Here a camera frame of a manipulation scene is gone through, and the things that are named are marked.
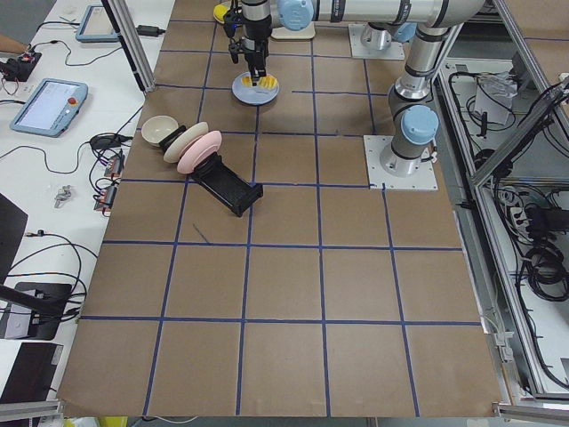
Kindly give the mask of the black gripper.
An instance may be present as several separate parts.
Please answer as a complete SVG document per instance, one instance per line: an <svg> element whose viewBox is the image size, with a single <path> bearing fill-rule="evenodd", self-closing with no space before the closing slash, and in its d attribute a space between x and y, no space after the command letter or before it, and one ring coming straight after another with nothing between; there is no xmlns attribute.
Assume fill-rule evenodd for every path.
<svg viewBox="0 0 569 427"><path fill-rule="evenodd" d="M242 54L248 64L252 86L256 86L259 77L267 76L266 59L268 58L268 40L254 41L247 37L241 37L238 41L231 39L228 45L228 52L234 64L239 62L239 55Z"/></svg>

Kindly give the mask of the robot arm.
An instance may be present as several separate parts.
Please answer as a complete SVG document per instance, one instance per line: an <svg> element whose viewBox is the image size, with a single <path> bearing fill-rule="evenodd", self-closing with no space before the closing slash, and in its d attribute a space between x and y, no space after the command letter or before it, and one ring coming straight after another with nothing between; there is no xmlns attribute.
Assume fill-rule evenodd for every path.
<svg viewBox="0 0 569 427"><path fill-rule="evenodd" d="M453 28L472 18L482 1L397 1L389 15L389 24L417 25L411 38L405 70L389 93L395 136L391 150L396 159L420 158L437 134L439 119L425 100L436 74L436 65L444 57Z"/></svg>
<svg viewBox="0 0 569 427"><path fill-rule="evenodd" d="M338 23L347 9L345 1L332 1L328 9L322 1L233 1L222 17L231 60L238 63L244 56L251 86L265 84L268 40L274 28L300 31L320 19Z"/></svg>

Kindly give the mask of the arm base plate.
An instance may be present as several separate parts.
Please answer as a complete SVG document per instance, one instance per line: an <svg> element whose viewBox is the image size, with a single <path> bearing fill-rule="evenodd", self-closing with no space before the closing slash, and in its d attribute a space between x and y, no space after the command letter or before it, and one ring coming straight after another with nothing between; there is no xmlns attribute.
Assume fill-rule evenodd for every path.
<svg viewBox="0 0 569 427"><path fill-rule="evenodd" d="M356 59L404 60L403 45L392 39L386 29L365 24L349 24L351 56Z"/></svg>
<svg viewBox="0 0 569 427"><path fill-rule="evenodd" d="M365 161L371 189L437 191L437 178L429 150L419 158L398 157L390 135L365 135Z"/></svg>

